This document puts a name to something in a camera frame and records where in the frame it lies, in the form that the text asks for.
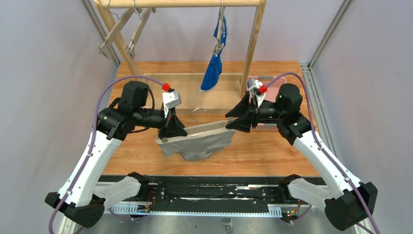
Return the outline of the wooden clip hanger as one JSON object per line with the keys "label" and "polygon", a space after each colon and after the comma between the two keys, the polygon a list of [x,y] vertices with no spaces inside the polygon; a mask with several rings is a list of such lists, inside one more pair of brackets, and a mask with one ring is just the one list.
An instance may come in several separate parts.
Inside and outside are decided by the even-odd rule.
{"label": "wooden clip hanger", "polygon": [[135,29],[129,45],[126,46],[126,53],[132,58],[135,59],[135,47],[143,33],[143,30],[148,22],[148,19],[151,13],[156,12],[156,8],[147,8],[143,10],[142,8],[135,7],[135,1],[132,1],[133,12],[138,14],[140,20],[137,28]]}

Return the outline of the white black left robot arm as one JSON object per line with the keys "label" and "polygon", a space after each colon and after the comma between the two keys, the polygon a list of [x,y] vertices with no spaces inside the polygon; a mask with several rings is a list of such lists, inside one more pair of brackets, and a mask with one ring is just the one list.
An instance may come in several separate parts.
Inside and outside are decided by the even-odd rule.
{"label": "white black left robot arm", "polygon": [[178,91],[168,83],[162,83],[161,87],[163,102],[158,110],[146,107],[147,98],[153,96],[149,85],[130,81],[124,85],[120,97],[107,108],[95,112],[91,136],[83,155],[66,183],[58,191],[47,194],[46,204],[76,224],[90,228],[106,210],[125,199],[151,200],[148,179],[136,172],[101,189],[96,184],[109,159],[128,134],[154,128],[159,138],[187,136],[175,111],[182,102]]}

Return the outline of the grey underwear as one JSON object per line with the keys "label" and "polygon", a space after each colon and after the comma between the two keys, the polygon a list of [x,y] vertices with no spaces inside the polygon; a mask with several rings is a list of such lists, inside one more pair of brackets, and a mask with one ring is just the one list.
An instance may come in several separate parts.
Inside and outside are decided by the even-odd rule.
{"label": "grey underwear", "polygon": [[155,142],[164,157],[180,154],[184,160],[198,161],[210,158],[213,154],[229,147],[235,135],[234,130],[220,128],[189,136],[156,138]]}

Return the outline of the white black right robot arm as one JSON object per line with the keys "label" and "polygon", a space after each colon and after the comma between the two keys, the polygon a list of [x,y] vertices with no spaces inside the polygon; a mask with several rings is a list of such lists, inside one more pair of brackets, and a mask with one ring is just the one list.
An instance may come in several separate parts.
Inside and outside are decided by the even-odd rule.
{"label": "white black right robot arm", "polygon": [[226,114],[232,118],[226,128],[248,133],[260,123],[275,123],[280,135],[309,160],[326,183],[322,188],[299,175],[289,175],[279,183],[281,199],[301,200],[322,210],[340,231],[371,215],[378,193],[376,186],[349,172],[322,142],[312,122],[300,112],[303,98],[299,88],[283,84],[274,102],[261,100],[262,95],[262,88],[246,92]]}

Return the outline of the wooden hanger with grey underwear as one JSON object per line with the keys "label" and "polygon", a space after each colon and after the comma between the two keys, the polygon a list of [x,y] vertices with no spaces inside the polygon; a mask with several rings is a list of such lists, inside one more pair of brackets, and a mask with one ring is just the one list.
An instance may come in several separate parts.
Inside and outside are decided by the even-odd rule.
{"label": "wooden hanger with grey underwear", "polygon": [[225,120],[200,124],[196,126],[185,127],[187,136],[165,137],[163,139],[156,137],[155,141],[158,145],[166,145],[172,143],[178,143],[180,145],[206,144],[207,146],[218,143],[231,143],[235,130],[227,129],[225,127]]}

